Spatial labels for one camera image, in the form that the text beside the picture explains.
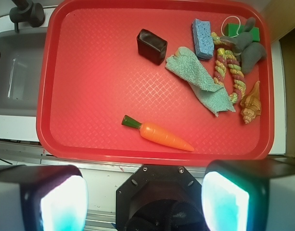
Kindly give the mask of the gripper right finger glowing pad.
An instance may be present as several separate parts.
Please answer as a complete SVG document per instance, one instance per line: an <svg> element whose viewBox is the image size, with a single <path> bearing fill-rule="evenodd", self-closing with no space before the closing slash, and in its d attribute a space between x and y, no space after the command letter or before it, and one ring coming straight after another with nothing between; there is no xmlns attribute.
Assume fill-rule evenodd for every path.
<svg viewBox="0 0 295 231"><path fill-rule="evenodd" d="M295 160L215 160L202 209L211 231L295 231Z"/></svg>

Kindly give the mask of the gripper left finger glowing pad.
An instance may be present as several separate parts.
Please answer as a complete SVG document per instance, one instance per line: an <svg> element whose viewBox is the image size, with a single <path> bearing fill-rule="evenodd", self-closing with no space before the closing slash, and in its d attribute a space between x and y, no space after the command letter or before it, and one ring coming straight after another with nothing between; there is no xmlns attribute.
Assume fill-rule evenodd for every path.
<svg viewBox="0 0 295 231"><path fill-rule="evenodd" d="M0 231L82 231L88 188L73 165L0 165Z"/></svg>

